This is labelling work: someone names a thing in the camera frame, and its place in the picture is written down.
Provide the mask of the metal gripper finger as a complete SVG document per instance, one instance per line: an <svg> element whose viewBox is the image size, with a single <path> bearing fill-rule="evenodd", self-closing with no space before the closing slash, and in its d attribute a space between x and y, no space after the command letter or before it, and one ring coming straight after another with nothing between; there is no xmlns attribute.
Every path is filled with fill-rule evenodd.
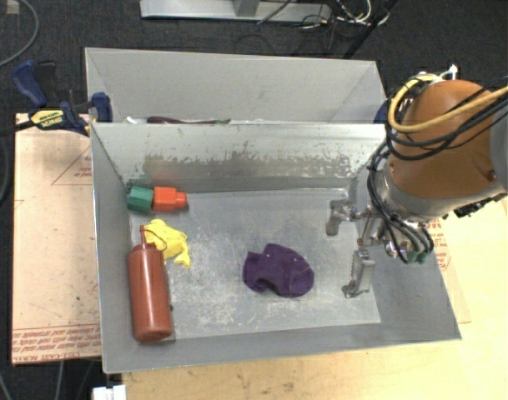
<svg viewBox="0 0 508 400"><path fill-rule="evenodd" d="M339 232L342 222L352 222L358 217L357 207L349 199L338 199L329 202L329 218L325 224L328 236L335 236Z"/></svg>
<svg viewBox="0 0 508 400"><path fill-rule="evenodd" d="M362 293L368 293L372 286L375 261L366 249L354 251L350 281L342 287L346 298L355 298Z"/></svg>

